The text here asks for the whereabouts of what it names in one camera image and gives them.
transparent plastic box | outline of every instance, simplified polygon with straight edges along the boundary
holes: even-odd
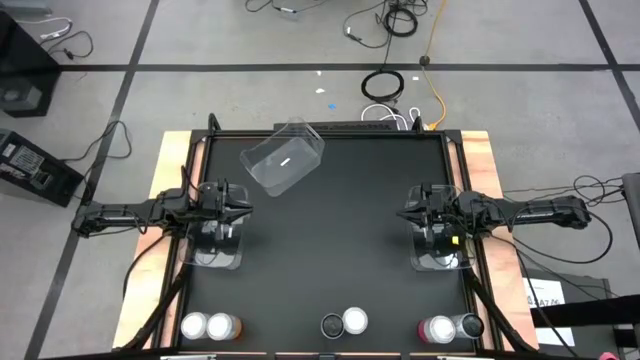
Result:
[[[320,165],[324,140],[301,118],[292,118],[278,132],[240,161],[270,196],[278,196]]]

floor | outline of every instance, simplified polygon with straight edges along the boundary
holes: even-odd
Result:
[[[314,0],[288,3],[303,7]],[[291,19],[269,8],[248,13],[240,0],[51,0],[55,16],[70,17],[74,29],[91,33],[95,51],[73,62],[56,54],[68,71],[49,114],[2,115],[0,127],[54,156],[73,157],[110,119],[124,121],[133,154],[107,162],[95,200],[142,201],[162,133],[204,128],[209,112],[224,129],[268,129],[294,116],[357,120],[369,104],[360,82],[382,62],[385,49],[358,46],[341,28],[348,14],[373,4],[329,1]],[[403,70],[406,80],[397,107],[406,114],[417,106],[424,119],[437,119],[440,108],[413,64],[424,52],[439,5],[430,0],[417,33],[394,38],[389,52],[391,67]],[[588,9],[595,17],[591,23]],[[634,65],[640,64],[638,12],[634,0],[450,0],[431,49],[432,62],[440,64],[431,76],[448,109],[441,128],[489,131],[503,189],[570,185],[581,174],[608,179],[640,170],[640,111],[633,98],[640,92],[640,66]],[[349,25],[368,43],[386,36],[372,13]],[[25,28],[34,36],[55,30]],[[593,28],[604,37],[598,39]],[[86,46],[80,40],[69,45],[77,52]],[[200,66],[183,66],[193,64]],[[393,81],[379,78],[371,86],[384,93]],[[120,154],[125,146],[119,130],[109,153]],[[84,171],[92,160],[74,167]],[[61,209],[0,195],[3,359],[111,348],[137,236],[75,241],[69,222],[77,205]],[[593,211],[615,236],[604,259],[579,266],[534,258],[562,273],[607,278],[618,294],[640,292],[640,250],[626,205]],[[584,231],[525,227],[516,234],[571,259],[594,257],[606,245],[599,225]]]

paper sign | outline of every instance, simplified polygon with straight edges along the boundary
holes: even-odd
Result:
[[[522,281],[524,281],[524,288],[527,290],[527,302],[529,303],[529,308],[535,308],[536,304],[531,294],[529,282],[527,279],[522,279]],[[531,284],[533,285],[536,297],[538,298],[538,303],[541,307],[564,304],[562,284],[560,284],[559,281],[531,279]],[[560,336],[562,336],[569,346],[576,346],[573,341],[571,328],[556,328],[556,330],[558,330]],[[562,345],[556,334],[554,334],[551,329],[536,329],[536,336],[538,337],[538,342],[540,344]]]

wooden board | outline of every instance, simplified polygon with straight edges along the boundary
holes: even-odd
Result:
[[[492,197],[502,197],[502,189],[500,188],[500,181],[487,132],[463,131],[462,136],[473,190]],[[191,132],[189,131],[165,132],[149,194],[150,197],[155,197],[162,190],[180,186],[180,166],[186,162],[190,137]],[[450,149],[454,151],[452,159],[456,159],[455,148],[450,147]],[[195,180],[197,176],[195,175],[196,171],[200,170],[202,153],[203,146],[199,146],[195,159],[197,161],[194,164],[194,171],[191,173],[194,183],[197,182]],[[454,177],[458,179],[456,183],[459,184],[460,170],[455,161],[452,161],[452,163],[454,163]],[[506,229],[496,229],[495,234],[513,241]],[[156,240],[159,235],[159,230],[155,229],[155,232],[150,230],[148,234],[141,236],[138,241],[136,256]],[[122,346],[128,342],[157,305],[166,269],[168,244],[169,241],[164,240],[157,248],[150,251],[132,272],[116,330],[114,347]],[[535,328],[531,320],[522,274],[515,251],[509,245],[493,239],[485,239],[484,247],[496,303],[522,338],[537,348]],[[479,312],[486,319],[484,308],[479,309]],[[171,331],[175,321],[175,304],[168,311],[165,320],[165,331],[161,344],[162,346],[169,346],[169,339],[171,338]],[[485,344],[491,346],[488,331],[485,332],[484,339]],[[504,343],[505,348],[509,349],[506,340]]]

gray concrete floor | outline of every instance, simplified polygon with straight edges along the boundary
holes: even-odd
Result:
[[[51,1],[55,16],[69,16],[74,30],[87,30],[96,50],[84,64],[126,64],[150,0]],[[330,1],[292,21],[268,8],[250,14],[239,0],[161,0],[142,64],[379,63],[384,50],[368,50],[342,36],[344,17],[375,2]],[[289,3],[303,6],[311,0]],[[620,63],[640,63],[640,3],[591,0],[597,20]],[[415,63],[423,53],[439,1],[430,1],[418,33],[394,39],[391,63]],[[605,64],[576,0],[468,2],[450,0],[432,48],[438,63]],[[373,15],[351,23],[367,41],[384,38]],[[26,26],[34,35],[48,26]],[[73,43],[82,51],[82,41]],[[209,112],[225,129],[268,129],[302,116],[309,121],[356,120],[369,102],[360,93],[366,72],[139,72],[121,120],[132,134],[133,154],[109,161],[95,199],[133,202],[146,198],[167,130],[204,128]],[[419,72],[403,72],[406,89],[398,108],[422,110],[437,119],[439,105]],[[640,92],[640,74],[624,73]],[[503,189],[568,185],[580,174],[602,179],[639,171],[640,132],[609,71],[432,72],[448,107],[443,129],[488,130]],[[0,117],[58,157],[81,154],[109,120],[123,73],[63,73],[49,115]],[[372,86],[383,92],[389,79]],[[323,88],[322,94],[316,89]],[[372,112],[371,119],[381,113]],[[121,132],[111,153],[124,150]],[[91,160],[74,166],[86,169]],[[0,197],[0,357],[23,358],[69,233],[77,202],[67,209]],[[610,280],[619,294],[640,292],[635,274],[640,250],[624,204],[594,209],[613,228],[610,254],[598,263],[572,266],[534,256],[552,269]],[[519,237],[556,256],[585,259],[605,246],[597,224],[585,231],[552,226],[520,228]],[[121,284],[137,236],[81,240],[54,312],[40,356],[108,351],[121,306]]]

